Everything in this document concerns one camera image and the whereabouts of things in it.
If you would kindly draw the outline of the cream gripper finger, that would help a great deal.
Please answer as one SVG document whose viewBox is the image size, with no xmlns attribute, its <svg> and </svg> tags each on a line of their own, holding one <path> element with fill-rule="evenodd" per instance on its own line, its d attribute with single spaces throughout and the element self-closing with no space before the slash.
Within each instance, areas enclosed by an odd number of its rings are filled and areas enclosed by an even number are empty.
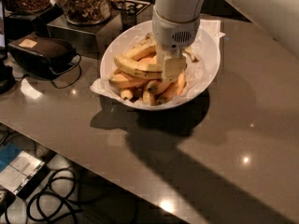
<svg viewBox="0 0 299 224">
<path fill-rule="evenodd" d="M 186 68 L 186 57 L 180 49 L 162 51 L 162 80 L 175 82 Z"/>
<path fill-rule="evenodd" d="M 164 64 L 165 49 L 161 44 L 156 45 L 156 61 L 157 64 Z"/>
</svg>

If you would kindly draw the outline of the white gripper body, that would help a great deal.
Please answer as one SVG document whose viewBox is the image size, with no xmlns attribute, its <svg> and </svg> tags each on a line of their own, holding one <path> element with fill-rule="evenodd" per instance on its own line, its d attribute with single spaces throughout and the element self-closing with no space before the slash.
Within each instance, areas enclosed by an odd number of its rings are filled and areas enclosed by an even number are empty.
<svg viewBox="0 0 299 224">
<path fill-rule="evenodd" d="M 191 45 L 197 35 L 200 17 L 187 10 L 170 10 L 163 13 L 153 9 L 152 32 L 163 50 L 184 49 Z"/>
</svg>

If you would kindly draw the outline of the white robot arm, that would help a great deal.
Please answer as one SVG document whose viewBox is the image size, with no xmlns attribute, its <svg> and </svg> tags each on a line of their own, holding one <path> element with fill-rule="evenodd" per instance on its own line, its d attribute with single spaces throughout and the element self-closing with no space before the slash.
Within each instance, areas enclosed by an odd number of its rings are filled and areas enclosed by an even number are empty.
<svg viewBox="0 0 299 224">
<path fill-rule="evenodd" d="M 299 0 L 224 0 L 299 57 Z M 155 0 L 152 31 L 158 43 L 162 80 L 174 82 L 182 70 L 182 50 L 200 25 L 204 0 Z"/>
</svg>

